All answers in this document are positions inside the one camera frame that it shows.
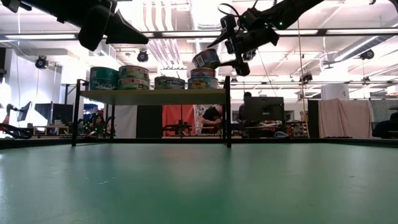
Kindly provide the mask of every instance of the shelf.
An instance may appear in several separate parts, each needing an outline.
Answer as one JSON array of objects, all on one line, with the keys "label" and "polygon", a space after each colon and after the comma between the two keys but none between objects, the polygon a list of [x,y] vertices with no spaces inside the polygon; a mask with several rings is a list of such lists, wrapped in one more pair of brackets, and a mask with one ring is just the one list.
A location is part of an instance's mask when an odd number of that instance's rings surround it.
[{"label": "shelf", "polygon": [[92,90],[80,95],[109,105],[213,105],[226,101],[224,89]]}]

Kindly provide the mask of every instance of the table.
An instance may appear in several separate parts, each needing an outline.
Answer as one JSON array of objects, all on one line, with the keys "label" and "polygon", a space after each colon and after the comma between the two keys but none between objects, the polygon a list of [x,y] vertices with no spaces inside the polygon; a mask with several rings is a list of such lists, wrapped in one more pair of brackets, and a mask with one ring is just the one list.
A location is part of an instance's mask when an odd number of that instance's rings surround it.
[{"label": "table", "polygon": [[0,150],[0,223],[398,223],[397,161],[315,143]]}]

